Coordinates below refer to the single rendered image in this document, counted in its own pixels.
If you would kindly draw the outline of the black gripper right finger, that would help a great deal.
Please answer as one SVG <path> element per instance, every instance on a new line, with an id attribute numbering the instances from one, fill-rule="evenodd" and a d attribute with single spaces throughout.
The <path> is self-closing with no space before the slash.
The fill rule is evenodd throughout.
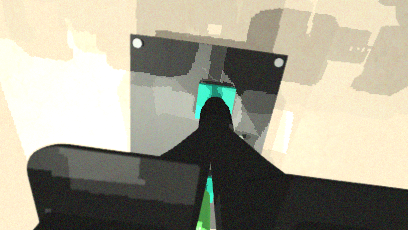
<path id="1" fill-rule="evenodd" d="M 408 230 L 408 189 L 286 174 L 216 122 L 216 230 L 292 230 L 301 221 Z"/>

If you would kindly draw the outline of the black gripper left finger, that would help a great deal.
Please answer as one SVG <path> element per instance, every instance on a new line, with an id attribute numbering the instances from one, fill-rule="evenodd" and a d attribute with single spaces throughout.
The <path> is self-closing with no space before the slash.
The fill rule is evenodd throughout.
<path id="1" fill-rule="evenodd" d="M 216 138 L 206 121 L 160 156 L 52 144 L 29 156 L 38 218 L 49 212 L 196 230 Z"/>

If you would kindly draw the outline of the grey circuit board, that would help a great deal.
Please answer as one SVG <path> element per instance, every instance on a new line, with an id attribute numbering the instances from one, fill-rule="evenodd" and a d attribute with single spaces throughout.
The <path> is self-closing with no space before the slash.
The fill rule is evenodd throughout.
<path id="1" fill-rule="evenodd" d="M 160 156 L 214 121 L 262 154 L 288 56 L 130 33 L 130 152 Z"/>

